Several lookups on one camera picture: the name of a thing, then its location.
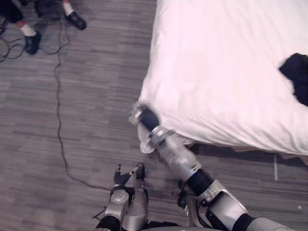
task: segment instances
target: black shoe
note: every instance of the black shoe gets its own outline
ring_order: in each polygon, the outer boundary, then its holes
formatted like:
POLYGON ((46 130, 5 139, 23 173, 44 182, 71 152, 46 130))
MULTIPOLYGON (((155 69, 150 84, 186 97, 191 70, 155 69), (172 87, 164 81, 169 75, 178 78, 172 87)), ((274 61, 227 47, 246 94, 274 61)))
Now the black shoe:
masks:
POLYGON ((75 11, 71 12, 69 16, 65 16, 65 18, 79 30, 84 30, 87 27, 86 21, 79 17, 75 11))
POLYGON ((25 36, 25 51, 28 54, 35 54, 39 49, 38 47, 41 38, 42 35, 38 31, 35 36, 25 36))

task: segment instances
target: black garment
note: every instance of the black garment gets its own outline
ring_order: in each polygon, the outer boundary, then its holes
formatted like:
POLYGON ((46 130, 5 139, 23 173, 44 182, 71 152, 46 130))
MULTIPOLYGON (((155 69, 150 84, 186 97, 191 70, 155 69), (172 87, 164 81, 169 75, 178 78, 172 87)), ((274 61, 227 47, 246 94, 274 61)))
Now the black garment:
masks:
POLYGON ((0 0, 0 14, 11 23, 16 23, 24 18, 12 0, 0 0))
POLYGON ((293 82, 298 101, 308 106, 308 57, 295 53, 279 70, 293 82))

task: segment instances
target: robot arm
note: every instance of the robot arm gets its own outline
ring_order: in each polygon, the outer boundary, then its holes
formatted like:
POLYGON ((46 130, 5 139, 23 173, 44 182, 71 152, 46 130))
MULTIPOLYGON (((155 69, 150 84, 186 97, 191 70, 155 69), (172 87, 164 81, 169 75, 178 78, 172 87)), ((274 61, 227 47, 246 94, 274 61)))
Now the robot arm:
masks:
POLYGON ((207 206, 206 217, 213 228, 223 231, 291 231, 266 218, 252 218, 245 207, 218 181, 202 170, 195 155, 178 141, 172 131, 144 104, 135 104, 130 113, 133 124, 149 131, 149 145, 155 148, 170 170, 186 182, 198 202, 207 206))

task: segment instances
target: electrical cord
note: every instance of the electrical cord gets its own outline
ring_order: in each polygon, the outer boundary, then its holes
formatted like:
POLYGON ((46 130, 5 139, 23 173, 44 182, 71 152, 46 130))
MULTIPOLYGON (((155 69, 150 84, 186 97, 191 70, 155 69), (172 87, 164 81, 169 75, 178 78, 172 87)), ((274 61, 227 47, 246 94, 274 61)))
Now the electrical cord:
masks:
POLYGON ((18 44, 14 44, 14 45, 10 46, 10 43, 13 43, 13 42, 16 42, 16 41, 19 41, 19 40, 22 40, 22 39, 24 39, 24 38, 15 39, 15 40, 13 40, 13 41, 7 41, 7 40, 5 40, 2 36, 0 37, 0 40, 3 41, 4 44, 5 44, 6 47, 7 47, 7 52, 6 52, 6 54, 0 54, 0 63, 2 63, 2 62, 3 62, 4 60, 6 60, 6 59, 17 59, 17 58, 19 58, 19 57, 24 53, 24 51, 25 51, 24 45, 18 43, 18 44), (18 54, 17 56, 15 56, 15 57, 10 57, 9 55, 10 55, 10 53, 11 53, 11 51, 12 51, 12 49, 13 49, 14 47, 21 47, 22 50, 21 50, 20 54, 18 54))
MULTIPOLYGON (((60 115, 60 108, 61 108, 61 101, 60 101, 61 81, 60 81, 60 75, 57 72, 57 70, 61 67, 60 51, 62 50, 62 48, 67 46, 70 43, 71 40, 70 40, 70 37, 69 37, 69 35, 67 33, 67 27, 66 27, 66 24, 64 22, 64 27, 65 27, 64 31, 65 31, 65 36, 66 36, 67 42, 64 45, 61 45, 61 32, 62 32, 62 29, 63 29, 63 25, 62 25, 63 24, 63 18, 60 16, 59 12, 57 12, 57 14, 58 14, 58 18, 60 18, 60 21, 59 21, 60 27, 59 27, 59 33, 58 33, 59 48, 56 51, 54 51, 54 52, 46 51, 42 47, 40 47, 39 49, 42 50, 44 53, 46 53, 48 55, 57 54, 57 56, 58 56, 58 64, 57 64, 57 66, 53 70, 53 75, 54 75, 54 77, 56 79, 56 82, 57 82, 57 91, 56 91, 57 108, 56 108, 56 114, 57 114, 57 118, 58 118, 58 122, 59 122, 58 129, 57 129, 57 136, 58 136, 58 140, 59 140, 60 147, 61 147, 61 155, 62 155, 62 159, 63 159, 64 165, 65 165, 65 172, 66 172, 66 175, 71 180, 74 180, 74 181, 77 181, 79 183, 82 183, 82 184, 84 184, 85 186, 87 186, 89 188, 101 189, 101 190, 110 192, 110 189, 108 189, 108 188, 92 185, 92 184, 87 183, 84 180, 81 180, 81 179, 78 179, 78 178, 72 176, 70 171, 69 171, 69 164, 68 164, 68 161, 67 161, 66 156, 65 156, 64 143, 63 143, 63 140, 62 140, 62 137, 61 137, 61 128, 62 128, 62 121, 61 121, 61 115, 60 115)), ((13 42, 16 42, 16 41, 19 41, 19 40, 22 40, 22 39, 24 39, 24 38, 15 39, 13 41, 7 41, 2 36, 0 37, 0 40, 3 41, 6 44, 6 47, 7 47, 6 54, 4 54, 4 55, 0 54, 0 63, 3 62, 6 59, 17 59, 17 58, 19 58, 24 53, 24 50, 25 50, 24 49, 24 45, 14 44, 14 45, 10 46, 10 43, 13 43, 13 42), (20 54, 15 56, 15 57, 9 57, 9 54, 12 51, 12 49, 14 47, 18 47, 18 46, 22 47, 22 51, 20 52, 20 54)))
POLYGON ((199 205, 197 205, 198 204, 198 202, 196 202, 196 207, 197 207, 197 217, 198 217, 198 221, 200 222, 200 224, 202 225, 202 226, 204 226, 205 228, 213 228, 213 227, 211 227, 210 225, 208 225, 202 218, 201 218, 201 216, 200 216, 200 214, 199 214, 199 209, 200 209, 200 205, 201 205, 201 203, 199 203, 199 205))
POLYGON ((57 73, 57 69, 59 69, 61 67, 61 54, 60 54, 60 51, 61 51, 62 48, 64 48, 65 46, 67 46, 70 43, 70 38, 69 38, 69 35, 67 33, 67 28, 65 26, 66 24, 64 24, 64 27, 65 27, 64 31, 65 31, 65 36, 67 38, 67 43, 65 43, 64 45, 61 45, 61 32, 62 32, 62 29, 63 29, 62 18, 61 17, 60 17, 59 25, 60 25, 60 28, 59 28, 59 33, 58 33, 58 44, 59 44, 58 50, 56 50, 55 52, 48 52, 48 51, 45 51, 42 48, 40 48, 40 49, 43 52, 45 52, 46 54, 49 54, 49 55, 57 54, 57 56, 58 56, 58 64, 57 64, 57 66, 53 70, 53 75, 54 75, 54 77, 56 79, 56 82, 57 82, 57 91, 56 91, 57 109, 56 109, 56 114, 57 114, 57 118, 58 118, 58 122, 59 122, 58 130, 57 130, 57 136, 58 136, 58 140, 59 140, 60 147, 61 147, 61 155, 62 155, 62 159, 63 159, 64 165, 65 165, 65 172, 66 172, 66 175, 71 180, 74 180, 74 181, 77 181, 79 183, 82 183, 82 184, 84 184, 85 186, 87 186, 89 188, 101 189, 101 190, 105 190, 105 191, 110 192, 110 189, 108 189, 108 188, 92 185, 92 184, 87 183, 84 180, 81 180, 81 179, 78 179, 78 178, 72 176, 70 171, 69 171, 69 164, 68 164, 68 161, 67 161, 66 156, 65 156, 64 143, 63 143, 63 140, 62 140, 62 137, 61 137, 61 128, 62 128, 62 120, 61 120, 61 115, 60 115, 60 108, 61 108, 61 101, 60 101, 61 81, 60 81, 60 75, 59 75, 59 73, 57 73))

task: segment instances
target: bed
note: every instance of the bed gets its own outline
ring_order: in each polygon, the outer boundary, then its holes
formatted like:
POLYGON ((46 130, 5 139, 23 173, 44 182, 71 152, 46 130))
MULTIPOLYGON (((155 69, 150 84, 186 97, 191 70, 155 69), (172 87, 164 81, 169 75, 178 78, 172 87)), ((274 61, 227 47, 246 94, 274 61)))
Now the bed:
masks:
POLYGON ((308 107, 279 71, 308 54, 307 15, 306 0, 158 0, 139 101, 184 143, 307 157, 308 107))

